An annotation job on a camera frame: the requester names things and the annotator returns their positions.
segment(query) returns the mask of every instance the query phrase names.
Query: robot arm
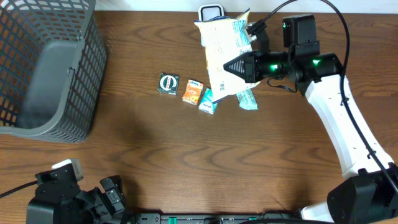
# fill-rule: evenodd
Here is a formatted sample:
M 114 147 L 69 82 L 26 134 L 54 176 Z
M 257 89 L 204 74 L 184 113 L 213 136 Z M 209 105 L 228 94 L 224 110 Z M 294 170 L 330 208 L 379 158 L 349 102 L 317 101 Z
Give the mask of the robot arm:
M 379 171 L 380 167 L 373 159 L 368 158 L 365 145 L 350 121 L 345 107 L 341 105 L 340 79 L 340 75 L 331 75 L 321 78 L 320 82 L 311 82 L 305 92 L 305 97 L 326 127 L 340 160 L 343 179 L 346 180 L 358 175 L 360 169 L 365 168 L 368 172 L 375 172 Z M 372 149 L 376 151 L 384 167 L 388 168 L 388 163 L 393 160 L 383 150 L 366 124 L 351 94 L 347 78 L 345 78 L 344 88 L 355 120 L 366 139 L 372 144 Z
M 320 54 L 314 16 L 305 14 L 283 18 L 284 46 L 289 48 L 288 52 L 270 52 L 264 46 L 269 44 L 265 27 L 264 21 L 259 21 L 247 29 L 249 35 L 257 37 L 262 47 L 227 62 L 224 69 L 243 78 L 246 83 L 285 77 L 293 81 L 296 91 L 300 90 L 307 98 L 325 125 L 345 180 L 328 194 L 327 202 L 302 209 L 302 218 L 359 224 L 398 216 L 398 194 L 394 190 L 398 169 L 376 141 L 356 106 L 348 80 L 340 75 L 344 68 L 337 56 Z M 349 98 L 349 110 L 371 149 L 365 147 L 342 98 Z M 381 165 L 370 158 L 369 151 L 377 155 Z

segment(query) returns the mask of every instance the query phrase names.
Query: orange snack box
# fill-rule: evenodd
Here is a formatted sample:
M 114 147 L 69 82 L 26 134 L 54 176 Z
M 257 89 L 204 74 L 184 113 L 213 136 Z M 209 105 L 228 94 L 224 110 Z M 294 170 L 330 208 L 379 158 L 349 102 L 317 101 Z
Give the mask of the orange snack box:
M 182 101 L 191 103 L 193 105 L 197 105 L 202 90 L 203 90 L 203 83 L 193 80 L 188 80 L 187 89 L 185 90 L 185 93 L 182 96 Z

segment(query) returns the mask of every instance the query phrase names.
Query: wood grain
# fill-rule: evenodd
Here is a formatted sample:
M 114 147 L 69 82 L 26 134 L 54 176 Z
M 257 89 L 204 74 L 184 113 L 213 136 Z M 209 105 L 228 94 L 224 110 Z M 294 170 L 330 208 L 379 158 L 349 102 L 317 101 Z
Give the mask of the wood grain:
M 0 136 L 0 192 L 34 179 L 66 158 L 79 158 L 82 189 L 120 174 L 130 208 L 164 213 L 263 212 L 326 199 L 341 169 L 316 112 L 299 94 L 254 89 L 259 111 L 222 101 L 215 115 L 181 97 L 189 78 L 210 86 L 193 12 L 95 12 L 109 62 L 89 138 L 54 144 Z M 251 14 L 257 21 L 266 14 Z M 267 32 L 282 46 L 282 17 Z M 384 149 L 398 159 L 398 16 L 347 14 L 348 78 L 357 104 Z M 338 17 L 316 14 L 322 52 L 343 60 Z M 161 72 L 180 75 L 177 97 L 161 96 Z M 24 223 L 34 187 L 1 200 L 0 223 Z

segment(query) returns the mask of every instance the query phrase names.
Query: green led light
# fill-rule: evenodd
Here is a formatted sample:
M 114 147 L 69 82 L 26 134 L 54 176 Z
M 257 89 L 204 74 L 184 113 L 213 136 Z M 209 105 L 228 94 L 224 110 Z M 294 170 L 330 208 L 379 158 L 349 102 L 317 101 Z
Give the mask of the green led light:
M 314 64 L 314 65 L 318 65 L 318 63 L 320 62 L 321 60 L 312 60 L 312 63 Z
M 271 70 L 277 70 L 278 69 L 278 65 L 271 65 L 270 68 L 271 68 Z
M 169 218 L 169 224 L 177 224 L 177 218 L 175 218 L 175 217 L 170 217 L 170 218 Z

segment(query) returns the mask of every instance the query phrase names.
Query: snack bag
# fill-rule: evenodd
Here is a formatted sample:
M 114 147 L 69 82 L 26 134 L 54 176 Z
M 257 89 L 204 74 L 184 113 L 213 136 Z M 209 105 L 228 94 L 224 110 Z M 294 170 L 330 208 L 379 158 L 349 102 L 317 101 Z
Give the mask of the snack bag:
M 252 51 L 244 30 L 248 15 L 249 10 L 238 17 L 219 16 L 208 21 L 195 21 L 206 46 L 207 70 L 214 103 L 260 83 L 245 83 L 242 78 L 224 70 L 226 62 Z

